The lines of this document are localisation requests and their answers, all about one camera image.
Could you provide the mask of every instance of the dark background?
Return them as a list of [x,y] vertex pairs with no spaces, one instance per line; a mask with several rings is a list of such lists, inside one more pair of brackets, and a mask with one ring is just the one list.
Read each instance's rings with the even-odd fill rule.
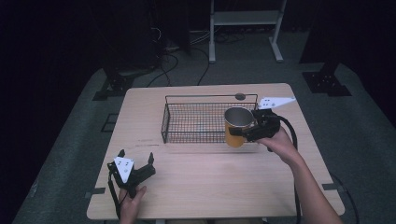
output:
[[[107,30],[106,27],[127,23],[115,19],[114,11],[106,7],[109,1],[99,2],[102,7],[75,0],[0,2],[2,223],[11,222],[18,212],[82,89],[102,67],[108,56],[107,41],[117,42],[118,37],[127,35],[122,29]],[[156,22],[164,27],[169,38],[177,36],[174,32],[185,34],[172,27],[208,29],[209,2],[163,2],[157,5],[161,17]],[[222,10],[228,4],[233,6],[234,1],[217,1],[216,7]],[[235,9],[277,6],[275,0],[250,0],[238,3]],[[310,29],[301,63],[323,63],[331,53],[335,54],[358,74],[366,90],[395,124],[395,13],[395,3],[390,0],[320,3],[289,0],[282,30]],[[175,17],[188,19],[181,21]],[[104,39],[104,34],[112,37]],[[182,45],[188,39],[178,41]],[[131,57],[151,55],[152,49],[147,49],[134,50]]]

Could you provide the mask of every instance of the white shelf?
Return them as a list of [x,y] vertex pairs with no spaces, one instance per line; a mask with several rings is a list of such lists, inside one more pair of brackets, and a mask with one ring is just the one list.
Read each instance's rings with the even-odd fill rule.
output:
[[215,12],[214,25],[276,24],[278,10]]

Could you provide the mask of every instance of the gray carpet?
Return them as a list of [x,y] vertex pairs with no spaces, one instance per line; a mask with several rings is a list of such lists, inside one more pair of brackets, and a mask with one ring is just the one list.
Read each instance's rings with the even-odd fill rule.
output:
[[[276,63],[269,34],[245,35],[231,45],[216,45],[217,62],[210,64],[201,85],[289,83],[303,110],[329,171],[344,182],[356,203],[361,223],[393,223],[396,220],[396,132],[364,90],[358,76],[338,66],[335,75],[352,96],[329,97],[311,93],[302,72],[318,71],[317,64],[298,64],[308,33],[281,33],[278,45],[285,59]],[[207,52],[207,42],[195,45]],[[172,53],[177,67],[168,73],[172,86],[197,85],[207,67],[199,50],[191,55]],[[164,57],[166,70],[175,64]],[[146,87],[162,71],[138,77],[133,88]],[[93,101],[106,76],[92,74],[37,177],[35,190],[26,198],[14,223],[117,223],[92,221],[86,216],[90,193],[99,174],[111,133],[101,132],[108,114],[118,113],[122,97]],[[165,76],[150,87],[167,86]],[[355,211],[345,192],[340,192],[345,223],[355,223]],[[270,217],[269,222],[294,223],[294,217]]]

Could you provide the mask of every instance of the wire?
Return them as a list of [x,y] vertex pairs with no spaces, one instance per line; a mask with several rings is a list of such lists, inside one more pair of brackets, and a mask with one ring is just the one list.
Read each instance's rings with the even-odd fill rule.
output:
[[358,208],[356,207],[355,201],[353,201],[352,199],[352,195],[350,195],[349,191],[347,190],[346,187],[344,187],[344,183],[340,180],[340,178],[338,178],[336,175],[332,174],[332,172],[330,172],[330,175],[332,177],[334,177],[334,179],[337,180],[337,182],[341,185],[341,187],[343,187],[343,190],[346,192],[347,197],[349,198],[352,207],[353,207],[353,211],[355,212],[355,218],[356,218],[356,223],[359,224],[361,221],[359,219],[359,213],[358,213]]
[[169,79],[169,76],[167,75],[167,73],[170,72],[170,71],[172,71],[174,68],[177,67],[177,65],[178,65],[178,58],[177,58],[176,56],[172,55],[172,54],[166,54],[166,55],[167,55],[167,56],[170,56],[170,57],[173,57],[173,58],[176,60],[175,65],[173,65],[173,66],[172,66],[169,70],[167,70],[167,71],[164,71],[164,70],[163,70],[163,72],[162,72],[161,74],[159,74],[158,76],[156,76],[154,79],[152,79],[152,80],[150,81],[150,83],[146,86],[146,88],[149,87],[157,78],[159,78],[159,77],[161,77],[161,76],[163,76],[163,75],[166,75],[166,76],[167,76],[168,85],[170,85],[170,79]]
[[163,35],[163,33],[161,32],[160,29],[158,29],[157,27],[151,27],[151,30],[156,30],[158,31],[158,37],[157,37],[157,41],[161,39],[161,36]]
[[291,126],[290,122],[287,119],[280,117],[280,116],[278,116],[278,117],[280,120],[282,120],[286,124],[286,126],[288,126],[288,128],[290,130],[290,134],[291,134],[291,141],[292,141],[294,147],[298,150],[298,148],[297,148],[297,145],[298,145],[297,144],[297,134],[294,131],[293,126]]
[[201,75],[201,77],[200,77],[200,79],[199,79],[199,81],[198,81],[198,83],[197,83],[197,86],[199,86],[199,85],[201,84],[202,79],[203,79],[204,76],[206,75],[207,70],[209,69],[210,62],[209,62],[209,56],[207,55],[206,52],[204,52],[204,51],[201,50],[201,49],[196,49],[196,50],[201,51],[201,52],[206,56],[206,58],[207,58],[207,60],[206,60],[206,61],[207,61],[206,69],[205,69],[204,73]]
[[120,206],[122,205],[122,203],[123,203],[123,201],[126,199],[126,196],[128,195],[128,191],[126,191],[126,194],[125,194],[125,196],[123,197],[123,199],[121,200],[121,202],[120,202]]
[[190,42],[190,44],[191,44],[191,45],[195,45],[195,44],[198,44],[199,42],[202,42],[202,41],[208,39],[208,38],[209,38],[209,34],[210,34],[210,32],[209,32],[209,31],[206,31],[206,34],[204,34],[203,36],[200,36],[200,37],[198,37],[198,38],[192,40],[192,41]]
[[117,197],[117,193],[114,190],[113,181],[111,180],[111,175],[113,174],[113,172],[114,172],[114,168],[109,170],[107,184],[108,184],[108,187],[110,188],[110,193],[111,193],[111,197],[113,198],[114,205],[116,206],[117,217],[120,218],[120,204],[119,204],[119,200]]
[[172,84],[171,84],[171,79],[169,78],[167,72],[163,69],[163,65],[162,65],[162,64],[161,64],[160,68],[161,68],[161,70],[163,71],[163,73],[165,74],[166,79],[168,80],[168,85],[167,85],[167,86],[168,86],[168,87],[171,87],[171,86],[172,86]]

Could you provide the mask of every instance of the forearm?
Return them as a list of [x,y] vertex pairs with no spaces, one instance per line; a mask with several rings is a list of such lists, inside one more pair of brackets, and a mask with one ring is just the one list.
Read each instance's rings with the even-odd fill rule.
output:
[[306,223],[342,223],[300,156],[290,163]]

